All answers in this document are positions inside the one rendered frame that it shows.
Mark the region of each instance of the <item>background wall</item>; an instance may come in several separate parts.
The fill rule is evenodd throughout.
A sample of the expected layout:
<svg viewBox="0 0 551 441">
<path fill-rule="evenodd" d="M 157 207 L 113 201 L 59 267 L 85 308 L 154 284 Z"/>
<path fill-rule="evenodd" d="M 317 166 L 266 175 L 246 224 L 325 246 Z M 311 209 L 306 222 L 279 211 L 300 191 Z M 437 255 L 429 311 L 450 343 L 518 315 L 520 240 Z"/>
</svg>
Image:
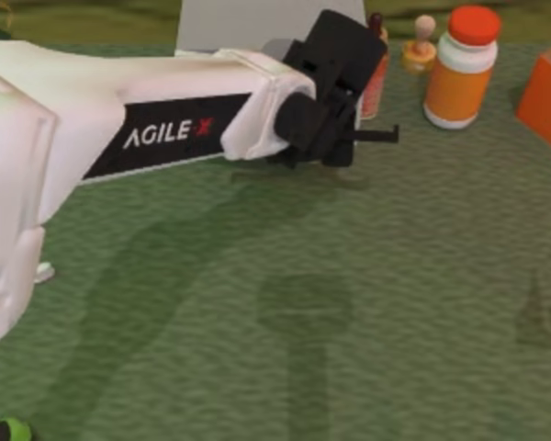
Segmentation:
<svg viewBox="0 0 551 441">
<path fill-rule="evenodd" d="M 432 14 L 444 29 L 449 11 L 464 0 L 365 0 L 382 12 L 390 34 L 409 38 L 412 21 Z M 481 1 L 502 15 L 505 41 L 551 41 L 551 0 Z M 38 43 L 174 44 L 180 0 L 10 0 L 18 38 Z"/>
</svg>

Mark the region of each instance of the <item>orange bottle cap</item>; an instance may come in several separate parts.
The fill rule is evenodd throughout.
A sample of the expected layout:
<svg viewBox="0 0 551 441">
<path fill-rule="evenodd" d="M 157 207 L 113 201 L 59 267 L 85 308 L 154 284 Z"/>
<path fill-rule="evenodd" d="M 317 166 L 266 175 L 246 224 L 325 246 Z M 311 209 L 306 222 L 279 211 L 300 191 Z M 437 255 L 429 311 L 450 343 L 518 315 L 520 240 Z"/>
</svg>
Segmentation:
<svg viewBox="0 0 551 441">
<path fill-rule="evenodd" d="M 460 6 L 449 17 L 449 34 L 468 46 L 486 46 L 500 35 L 500 17 L 485 6 Z"/>
</svg>

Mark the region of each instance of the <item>robotic arm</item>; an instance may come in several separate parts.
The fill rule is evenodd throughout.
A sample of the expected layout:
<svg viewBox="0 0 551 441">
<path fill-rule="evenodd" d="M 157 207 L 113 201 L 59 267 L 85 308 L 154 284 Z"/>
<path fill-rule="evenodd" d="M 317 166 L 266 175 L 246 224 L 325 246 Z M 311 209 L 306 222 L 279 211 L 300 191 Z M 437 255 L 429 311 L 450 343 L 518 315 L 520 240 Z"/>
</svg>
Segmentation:
<svg viewBox="0 0 551 441">
<path fill-rule="evenodd" d="M 42 225 L 82 183 L 223 155 L 349 166 L 356 105 L 387 47 L 324 11 L 283 62 L 262 53 L 105 59 L 0 41 L 0 339 L 26 310 Z"/>
</svg>

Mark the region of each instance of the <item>green tablecloth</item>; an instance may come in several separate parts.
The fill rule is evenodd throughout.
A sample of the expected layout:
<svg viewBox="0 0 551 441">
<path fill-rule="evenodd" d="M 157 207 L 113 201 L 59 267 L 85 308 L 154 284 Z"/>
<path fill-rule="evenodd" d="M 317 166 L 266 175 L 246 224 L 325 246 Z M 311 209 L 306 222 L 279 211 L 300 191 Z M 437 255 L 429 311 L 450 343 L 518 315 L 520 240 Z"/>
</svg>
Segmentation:
<svg viewBox="0 0 551 441">
<path fill-rule="evenodd" d="M 542 49 L 504 46 L 453 133 L 393 62 L 369 125 L 401 143 L 343 179 L 212 161 L 79 188 L 0 344 L 0 412 L 45 441 L 551 441 L 551 149 L 512 104 Z"/>
</svg>

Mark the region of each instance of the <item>agile-x logo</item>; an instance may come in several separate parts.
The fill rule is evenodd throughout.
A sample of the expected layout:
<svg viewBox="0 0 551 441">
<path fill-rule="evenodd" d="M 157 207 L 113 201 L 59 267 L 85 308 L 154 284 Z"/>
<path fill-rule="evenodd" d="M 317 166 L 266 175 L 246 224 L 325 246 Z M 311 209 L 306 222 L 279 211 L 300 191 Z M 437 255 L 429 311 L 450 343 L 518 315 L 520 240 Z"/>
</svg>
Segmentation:
<svg viewBox="0 0 551 441">
<path fill-rule="evenodd" d="M 220 138 L 250 94 L 127 104 L 125 122 L 84 179 L 222 153 Z"/>
<path fill-rule="evenodd" d="M 192 134 L 193 136 L 208 136 L 213 120 L 212 117 L 201 118 L 195 123 L 192 119 L 183 119 L 179 122 L 150 124 L 142 130 L 135 128 L 122 148 L 184 141 Z"/>
</svg>

